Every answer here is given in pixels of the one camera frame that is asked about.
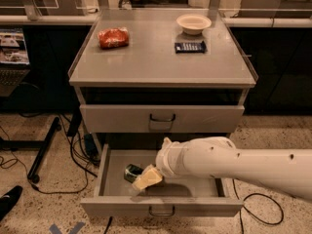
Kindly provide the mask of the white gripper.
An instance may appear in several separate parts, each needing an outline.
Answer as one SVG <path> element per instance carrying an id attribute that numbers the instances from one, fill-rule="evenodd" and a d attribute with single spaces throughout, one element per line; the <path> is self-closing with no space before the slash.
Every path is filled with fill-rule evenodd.
<path id="1" fill-rule="evenodd" d="M 168 137 L 165 137 L 156 156 L 156 167 L 153 165 L 146 167 L 133 182 L 133 188 L 141 191 L 146 187 L 159 183 L 163 176 L 170 178 L 186 176 L 187 170 L 183 164 L 183 155 L 187 149 L 187 141 L 171 141 Z"/>

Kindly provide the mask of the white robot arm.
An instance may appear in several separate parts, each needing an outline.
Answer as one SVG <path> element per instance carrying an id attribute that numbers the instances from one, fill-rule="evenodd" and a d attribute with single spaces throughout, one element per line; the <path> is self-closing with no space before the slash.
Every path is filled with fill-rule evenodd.
<path id="1" fill-rule="evenodd" d="M 165 138 L 155 163 L 133 182 L 141 191 L 164 178 L 196 176 L 234 178 L 312 200 L 311 149 L 239 149 L 224 136 L 194 138 L 185 142 Z"/>

